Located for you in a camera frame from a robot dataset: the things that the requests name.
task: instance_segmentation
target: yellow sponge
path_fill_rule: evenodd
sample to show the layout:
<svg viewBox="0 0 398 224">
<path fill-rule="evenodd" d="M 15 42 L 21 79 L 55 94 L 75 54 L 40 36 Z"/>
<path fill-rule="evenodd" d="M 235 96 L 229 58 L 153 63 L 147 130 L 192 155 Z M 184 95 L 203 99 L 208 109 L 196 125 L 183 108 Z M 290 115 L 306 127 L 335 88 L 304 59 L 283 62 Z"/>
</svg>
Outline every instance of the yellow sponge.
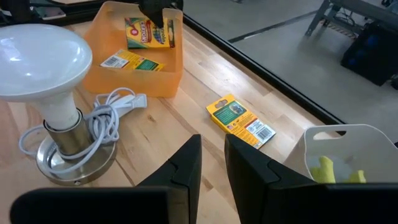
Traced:
<svg viewBox="0 0 398 224">
<path fill-rule="evenodd" d="M 364 171 L 363 170 L 358 170 L 356 172 L 353 172 L 349 176 L 349 179 L 347 180 L 347 182 L 365 184 L 366 183 L 366 179 L 365 179 Z"/>
<path fill-rule="evenodd" d="M 333 161 L 326 156 L 319 158 L 321 167 L 311 167 L 310 172 L 313 179 L 318 183 L 335 184 L 335 173 L 333 171 Z"/>
</svg>

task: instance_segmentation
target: barcode label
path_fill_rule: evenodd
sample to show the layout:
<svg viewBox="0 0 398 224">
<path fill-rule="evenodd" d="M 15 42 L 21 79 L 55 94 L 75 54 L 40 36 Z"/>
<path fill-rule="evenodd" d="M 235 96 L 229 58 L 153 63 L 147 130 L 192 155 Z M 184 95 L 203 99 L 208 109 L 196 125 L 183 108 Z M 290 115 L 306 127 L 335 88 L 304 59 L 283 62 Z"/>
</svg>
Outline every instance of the barcode label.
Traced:
<svg viewBox="0 0 398 224">
<path fill-rule="evenodd" d="M 272 134 L 270 130 L 268 130 L 266 127 L 264 127 L 262 130 L 260 130 L 257 133 L 257 136 L 260 138 L 261 141 L 269 138 L 269 136 Z"/>
<path fill-rule="evenodd" d="M 274 130 L 272 130 L 270 127 L 268 127 L 268 125 L 264 124 L 258 119 L 251 123 L 249 126 L 247 126 L 246 129 L 259 140 L 259 143 L 254 146 L 257 149 L 260 148 L 275 134 Z"/>
<path fill-rule="evenodd" d="M 110 68 L 123 68 L 123 66 L 125 66 L 127 63 L 129 63 L 128 60 L 112 55 L 110 58 L 106 59 L 101 66 Z"/>
</svg>

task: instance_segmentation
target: yellow crayon box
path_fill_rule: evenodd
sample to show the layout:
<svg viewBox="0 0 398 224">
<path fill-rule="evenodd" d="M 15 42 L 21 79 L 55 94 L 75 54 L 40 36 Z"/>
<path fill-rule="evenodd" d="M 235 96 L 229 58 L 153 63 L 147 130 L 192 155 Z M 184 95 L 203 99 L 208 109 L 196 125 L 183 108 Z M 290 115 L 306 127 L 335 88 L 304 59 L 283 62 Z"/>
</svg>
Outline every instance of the yellow crayon box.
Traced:
<svg viewBox="0 0 398 224">
<path fill-rule="evenodd" d="M 114 55 L 106 59 L 102 67 L 108 68 L 123 68 L 123 69 L 139 69 L 148 71 L 159 71 L 164 67 L 164 64 L 149 60 L 138 54 L 134 54 L 128 50 L 119 50 Z"/>
<path fill-rule="evenodd" d="M 158 28 L 148 18 L 124 18 L 128 49 L 173 48 L 174 24 L 163 18 L 164 28 Z"/>
<path fill-rule="evenodd" d="M 225 132 L 234 134 L 251 146 L 259 149 L 275 131 L 261 122 L 229 94 L 206 107 L 212 120 Z"/>
</svg>

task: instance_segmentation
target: basket handle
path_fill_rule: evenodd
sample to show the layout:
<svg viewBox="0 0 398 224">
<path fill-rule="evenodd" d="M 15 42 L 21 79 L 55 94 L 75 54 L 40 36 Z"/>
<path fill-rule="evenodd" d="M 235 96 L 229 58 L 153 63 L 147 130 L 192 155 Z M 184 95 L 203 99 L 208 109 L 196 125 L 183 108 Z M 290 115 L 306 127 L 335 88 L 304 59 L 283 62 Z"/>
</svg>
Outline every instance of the basket handle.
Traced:
<svg viewBox="0 0 398 224">
<path fill-rule="evenodd" d="M 322 133 L 322 132 L 330 133 L 330 132 L 333 132 L 333 131 L 345 131 L 346 134 L 348 134 L 348 132 L 358 130 L 358 128 L 359 128 L 360 126 L 361 126 L 360 124 L 352 124 L 352 125 L 347 125 L 347 124 L 344 124 L 344 125 L 336 124 L 336 125 L 315 126 L 315 127 L 308 128 L 308 129 L 305 131 L 305 138 L 306 138 L 306 139 L 309 138 L 309 139 L 311 139 L 311 140 L 314 140 L 314 137 L 315 137 L 317 134 Z"/>
</svg>

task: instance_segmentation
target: crayola crayon box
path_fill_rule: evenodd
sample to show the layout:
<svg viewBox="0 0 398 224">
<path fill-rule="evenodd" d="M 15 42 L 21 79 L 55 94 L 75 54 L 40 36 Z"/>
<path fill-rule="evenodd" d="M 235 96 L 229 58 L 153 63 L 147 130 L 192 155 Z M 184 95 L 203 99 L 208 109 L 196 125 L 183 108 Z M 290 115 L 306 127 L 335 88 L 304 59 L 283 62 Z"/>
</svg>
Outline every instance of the crayola crayon box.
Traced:
<svg viewBox="0 0 398 224">
<path fill-rule="evenodd" d="M 158 28 L 148 18 L 124 18 L 128 49 L 173 48 L 173 20 L 164 18 L 164 28 Z"/>
</svg>

